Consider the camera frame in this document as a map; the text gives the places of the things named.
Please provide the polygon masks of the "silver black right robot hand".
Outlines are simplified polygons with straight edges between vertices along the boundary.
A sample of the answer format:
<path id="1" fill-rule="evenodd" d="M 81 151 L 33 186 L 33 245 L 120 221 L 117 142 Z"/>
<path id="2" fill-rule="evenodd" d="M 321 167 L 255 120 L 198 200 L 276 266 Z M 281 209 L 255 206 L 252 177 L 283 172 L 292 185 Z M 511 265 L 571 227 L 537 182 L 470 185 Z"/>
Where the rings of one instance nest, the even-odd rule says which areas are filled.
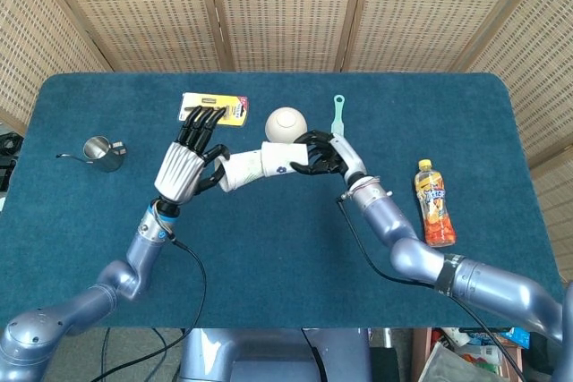
<path id="1" fill-rule="evenodd" d="M 295 143 L 307 147 L 309 159 L 306 165 L 290 163 L 299 174 L 340 174 L 348 187 L 368 175 L 363 160 L 340 134 L 312 130 L 298 137 Z"/>

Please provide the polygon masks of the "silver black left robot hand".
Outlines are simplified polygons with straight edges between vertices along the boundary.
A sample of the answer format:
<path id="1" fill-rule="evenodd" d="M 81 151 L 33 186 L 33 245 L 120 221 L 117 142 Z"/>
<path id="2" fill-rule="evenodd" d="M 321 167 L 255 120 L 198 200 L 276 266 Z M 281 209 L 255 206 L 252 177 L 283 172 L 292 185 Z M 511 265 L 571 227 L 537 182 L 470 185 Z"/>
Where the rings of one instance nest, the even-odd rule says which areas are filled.
<path id="1" fill-rule="evenodd" d="M 223 167 L 202 179 L 204 169 L 217 158 L 230 159 L 229 149 L 217 144 L 206 150 L 224 107 L 196 106 L 186 116 L 175 140 L 169 145 L 154 186 L 163 205 L 181 206 L 195 195 L 214 187 L 225 175 Z"/>

